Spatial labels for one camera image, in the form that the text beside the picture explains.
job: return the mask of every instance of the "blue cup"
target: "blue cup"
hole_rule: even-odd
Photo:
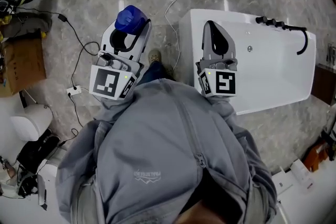
[[[118,13],[115,28],[130,35],[137,35],[147,21],[146,15],[132,5]]]

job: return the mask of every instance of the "electrical outlet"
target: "electrical outlet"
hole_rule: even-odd
[[[76,95],[78,93],[82,93],[81,86],[78,85],[78,86],[75,86],[75,87],[76,87],[76,89],[74,89],[73,87],[67,89],[67,94],[70,94],[72,96],[72,95]]]

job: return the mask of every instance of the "marble floor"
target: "marble floor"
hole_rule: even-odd
[[[100,42],[102,33],[129,4],[139,7],[152,19],[153,30],[141,61],[151,48],[162,50],[163,61],[174,65],[178,51],[176,39],[164,11],[172,0],[35,0],[30,7],[51,10],[66,15],[82,42]],[[336,41],[336,5],[332,0],[177,0],[167,16],[177,26],[179,19],[191,8],[208,8],[266,15],[287,24],[306,26],[317,35],[317,62],[325,63],[328,43]],[[81,47],[71,28],[53,17],[53,27],[43,43],[47,79],[28,89],[40,103],[48,104],[54,113],[52,130],[63,138],[71,138],[71,128],[80,129],[74,105],[66,95],[71,86]],[[89,87],[90,66],[95,57],[82,54],[74,77],[76,84]],[[181,80],[183,57],[176,68]],[[90,121],[99,109],[99,102],[84,91],[73,97],[80,121]],[[275,109],[238,117],[249,129],[259,147],[262,159],[274,172],[279,166],[288,167],[301,157],[318,137],[327,120],[329,107],[311,96],[309,99]]]

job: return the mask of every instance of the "person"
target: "person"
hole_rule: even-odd
[[[123,101],[101,100],[58,168],[71,223],[270,223],[277,194],[227,98],[205,98],[150,67]]]

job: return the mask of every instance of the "white bathtub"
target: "white bathtub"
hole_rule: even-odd
[[[307,32],[308,47],[303,54],[297,55],[296,52],[305,43],[301,31],[259,25],[255,18],[254,15],[242,13],[192,9],[179,24],[181,59],[184,61],[182,80],[198,91],[201,91],[201,87],[195,62],[203,57],[204,24],[213,20],[233,38],[238,77],[237,96],[231,98],[230,102],[237,114],[305,100],[310,95],[313,82],[315,35]],[[252,46],[252,52],[247,50],[248,46]]]

